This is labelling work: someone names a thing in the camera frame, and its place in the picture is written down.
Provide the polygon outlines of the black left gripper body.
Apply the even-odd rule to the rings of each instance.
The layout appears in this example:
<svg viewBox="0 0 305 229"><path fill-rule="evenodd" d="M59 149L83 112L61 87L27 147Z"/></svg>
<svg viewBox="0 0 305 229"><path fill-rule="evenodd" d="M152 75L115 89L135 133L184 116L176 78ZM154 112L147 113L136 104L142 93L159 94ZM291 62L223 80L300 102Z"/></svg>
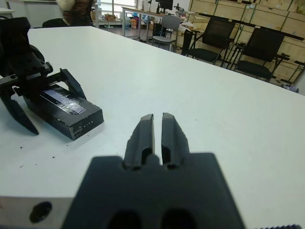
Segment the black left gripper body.
<svg viewBox="0 0 305 229"><path fill-rule="evenodd" d="M40 92L48 86L63 81L62 71L53 74L53 67L42 53L28 43L0 44L0 97L11 99Z"/></svg>

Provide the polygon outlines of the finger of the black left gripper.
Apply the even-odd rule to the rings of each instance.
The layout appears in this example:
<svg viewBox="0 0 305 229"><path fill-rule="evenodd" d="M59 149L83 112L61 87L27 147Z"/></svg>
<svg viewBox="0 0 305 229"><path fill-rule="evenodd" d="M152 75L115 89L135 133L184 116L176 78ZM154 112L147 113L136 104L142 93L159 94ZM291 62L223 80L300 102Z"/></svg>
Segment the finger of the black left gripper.
<svg viewBox="0 0 305 229"><path fill-rule="evenodd" d="M0 98L7 110L9 111L10 115L15 119L15 121L17 121L19 124L21 124L33 134L38 135L38 130L27 117L24 110L21 108L21 106L17 103L16 100L13 100L11 98L13 94L13 89L4 90L0 92Z"/></svg>
<svg viewBox="0 0 305 229"><path fill-rule="evenodd" d="M72 92L78 97L86 100L86 96L81 88L81 85L67 69L60 69L60 79L68 86L69 92Z"/></svg>

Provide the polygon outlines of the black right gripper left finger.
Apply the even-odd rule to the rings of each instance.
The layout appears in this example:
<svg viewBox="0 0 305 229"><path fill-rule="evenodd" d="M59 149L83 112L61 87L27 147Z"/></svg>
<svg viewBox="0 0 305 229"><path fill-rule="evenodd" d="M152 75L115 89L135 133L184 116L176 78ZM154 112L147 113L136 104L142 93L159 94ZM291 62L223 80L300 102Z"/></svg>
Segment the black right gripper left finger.
<svg viewBox="0 0 305 229"><path fill-rule="evenodd" d="M145 165L148 156L154 154L154 117L147 114L141 117L130 139L127 141L124 166L141 167Z"/></svg>

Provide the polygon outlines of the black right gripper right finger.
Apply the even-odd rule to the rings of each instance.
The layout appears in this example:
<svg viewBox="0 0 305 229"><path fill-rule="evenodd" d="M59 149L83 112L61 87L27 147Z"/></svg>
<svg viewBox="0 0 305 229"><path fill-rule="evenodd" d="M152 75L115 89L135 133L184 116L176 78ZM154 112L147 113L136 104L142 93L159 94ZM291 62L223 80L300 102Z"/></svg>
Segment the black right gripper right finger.
<svg viewBox="0 0 305 229"><path fill-rule="evenodd" d="M170 113L163 113L161 147L163 165L167 167L180 167L190 155L187 137Z"/></svg>

